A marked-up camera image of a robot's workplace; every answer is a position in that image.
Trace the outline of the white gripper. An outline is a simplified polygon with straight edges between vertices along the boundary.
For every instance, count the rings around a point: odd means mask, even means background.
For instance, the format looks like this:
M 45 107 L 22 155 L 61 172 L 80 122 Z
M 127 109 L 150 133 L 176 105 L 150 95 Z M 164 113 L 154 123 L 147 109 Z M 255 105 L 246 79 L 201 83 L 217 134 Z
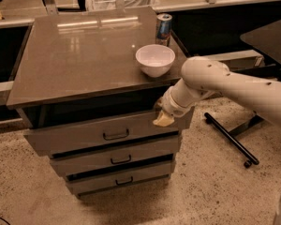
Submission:
M 193 99 L 186 88 L 171 86 L 160 98 L 161 111 L 153 124 L 168 127 L 174 123 L 174 117 L 183 117 L 192 107 Z

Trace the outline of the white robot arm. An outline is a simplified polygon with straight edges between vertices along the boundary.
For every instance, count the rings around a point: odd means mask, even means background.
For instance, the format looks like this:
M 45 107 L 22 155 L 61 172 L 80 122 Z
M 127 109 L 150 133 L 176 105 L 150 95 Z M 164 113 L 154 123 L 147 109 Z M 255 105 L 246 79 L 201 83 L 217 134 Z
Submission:
M 154 124 L 168 127 L 193 103 L 218 93 L 281 128 L 281 82 L 235 73 L 218 61 L 195 56 L 186 60 L 181 79 L 158 100 Z

